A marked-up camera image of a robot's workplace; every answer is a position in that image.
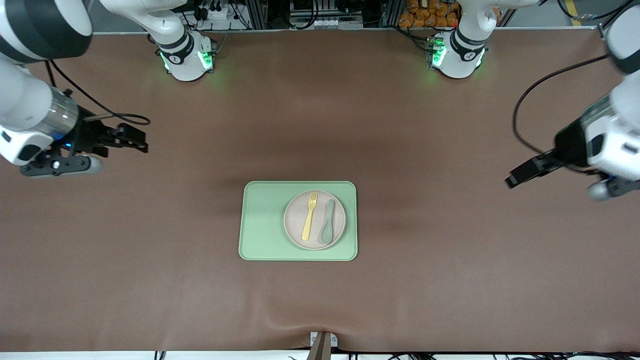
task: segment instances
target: fork handle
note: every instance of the fork handle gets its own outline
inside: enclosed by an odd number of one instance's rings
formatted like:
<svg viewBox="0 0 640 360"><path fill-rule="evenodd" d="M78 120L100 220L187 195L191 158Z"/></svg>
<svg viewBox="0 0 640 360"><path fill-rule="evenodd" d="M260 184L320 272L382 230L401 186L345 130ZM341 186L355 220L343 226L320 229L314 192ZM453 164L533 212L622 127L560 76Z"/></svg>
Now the fork handle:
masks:
<svg viewBox="0 0 640 360"><path fill-rule="evenodd" d="M305 227L302 229L302 240L308 241L309 235L311 235L311 216L314 214L313 209L309 209L307 213L307 221L305 221Z"/></svg>

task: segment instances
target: brown table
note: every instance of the brown table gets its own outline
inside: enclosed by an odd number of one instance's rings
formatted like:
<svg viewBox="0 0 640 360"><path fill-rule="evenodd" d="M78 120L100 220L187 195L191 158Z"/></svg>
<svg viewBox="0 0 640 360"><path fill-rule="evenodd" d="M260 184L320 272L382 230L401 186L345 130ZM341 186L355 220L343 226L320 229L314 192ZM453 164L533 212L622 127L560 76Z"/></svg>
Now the brown table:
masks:
<svg viewBox="0 0 640 360"><path fill-rule="evenodd" d="M595 179L562 170L502 182L532 156L511 136L520 94L603 43L490 46L454 81L391 31L233 34L215 75L179 83L143 36L96 37L59 65L152 118L151 151L46 181L0 161L0 348L295 348L327 330L361 351L640 350L640 194L598 204ZM523 134L550 147L619 81L603 61L542 85ZM358 257L243 261L243 188L270 179L356 184Z"/></svg>

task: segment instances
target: yellow tape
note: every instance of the yellow tape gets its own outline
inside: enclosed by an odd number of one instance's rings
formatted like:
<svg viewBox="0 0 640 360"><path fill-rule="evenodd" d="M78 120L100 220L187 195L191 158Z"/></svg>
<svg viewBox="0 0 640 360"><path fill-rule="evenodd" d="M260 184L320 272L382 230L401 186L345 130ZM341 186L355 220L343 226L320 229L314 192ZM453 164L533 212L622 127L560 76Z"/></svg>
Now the yellow tape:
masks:
<svg viewBox="0 0 640 360"><path fill-rule="evenodd" d="M564 3L566 4L567 11L569 11L571 15L573 16L578 15L578 10L575 9L575 4L573 3L573 0L564 0ZM573 26L582 26L582 23L579 22L578 20L571 19L571 23L573 24Z"/></svg>

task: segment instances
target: utensil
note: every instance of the utensil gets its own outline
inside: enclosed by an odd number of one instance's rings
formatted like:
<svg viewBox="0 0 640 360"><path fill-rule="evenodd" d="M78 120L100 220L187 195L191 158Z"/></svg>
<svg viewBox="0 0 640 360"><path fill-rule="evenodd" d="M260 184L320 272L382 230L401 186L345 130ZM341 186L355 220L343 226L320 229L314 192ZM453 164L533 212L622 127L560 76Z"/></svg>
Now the utensil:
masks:
<svg viewBox="0 0 640 360"><path fill-rule="evenodd" d="M333 206L335 205L335 201L333 199L329 200L326 203L326 218L324 220L324 227L322 228L322 233L320 235L320 239L323 243L328 244L333 240Z"/></svg>
<svg viewBox="0 0 640 360"><path fill-rule="evenodd" d="M302 240L308 241L309 234L311 233L311 218L314 214L314 209L316 208L316 204L318 202L318 193L312 192L311 196L309 196L309 202L307 203L307 207L309 211L307 212L307 220L305 221L305 227L302 229Z"/></svg>

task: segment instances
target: black band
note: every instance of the black band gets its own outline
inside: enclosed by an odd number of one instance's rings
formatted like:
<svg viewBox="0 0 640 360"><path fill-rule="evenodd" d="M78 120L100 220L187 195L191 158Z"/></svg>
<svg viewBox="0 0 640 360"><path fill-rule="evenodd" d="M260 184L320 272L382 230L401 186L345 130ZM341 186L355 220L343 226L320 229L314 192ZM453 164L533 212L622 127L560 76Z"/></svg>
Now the black band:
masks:
<svg viewBox="0 0 640 360"><path fill-rule="evenodd" d="M469 49L468 47L462 46L458 42L458 39L456 39L455 34L451 34L451 48L460 55L462 61L474 61L484 50L484 46L478 47L477 49Z"/></svg>
<svg viewBox="0 0 640 360"><path fill-rule="evenodd" d="M167 59L170 63L175 65L180 65L181 63L184 63L184 59L187 56L189 56L189 54L191 54L191 52L193 51L193 46L195 43L191 34L188 34L188 36L189 36L189 43L184 49L180 51L176 51L175 53L168 53L166 51L163 51L162 55L164 56L164 58Z"/></svg>
<svg viewBox="0 0 640 360"><path fill-rule="evenodd" d="M460 38L460 40L463 43L471 45L471 46L485 45L486 41L489 40L489 38L486 38L484 40L471 40L468 37L466 37L465 35L462 35L462 32L460 31L460 28L456 28L455 34Z"/></svg>
<svg viewBox="0 0 640 360"><path fill-rule="evenodd" d="M24 46L45 59L70 58L86 52L91 35L76 32L54 1L5 0L9 25Z"/></svg>
<svg viewBox="0 0 640 360"><path fill-rule="evenodd" d="M186 39L187 39L187 31L184 30L184 28L183 28L182 29L182 36L180 37L180 40L178 40L176 42L172 42L170 44L160 44L159 42L156 41L156 44L159 47L162 47L164 50L171 50L171 49L175 49L176 47L180 46L180 44L182 44Z"/></svg>
<svg viewBox="0 0 640 360"><path fill-rule="evenodd" d="M7 55L9 58L19 62L19 63L35 63L40 60L32 59L25 54L22 54L20 51L16 50L9 44L3 37L0 37L0 53Z"/></svg>
<svg viewBox="0 0 640 360"><path fill-rule="evenodd" d="M631 54L631 56L621 59L617 57L609 48L609 54L611 54L611 59L616 64L616 67L624 72L625 74L633 74L634 72L640 70L640 50Z"/></svg>

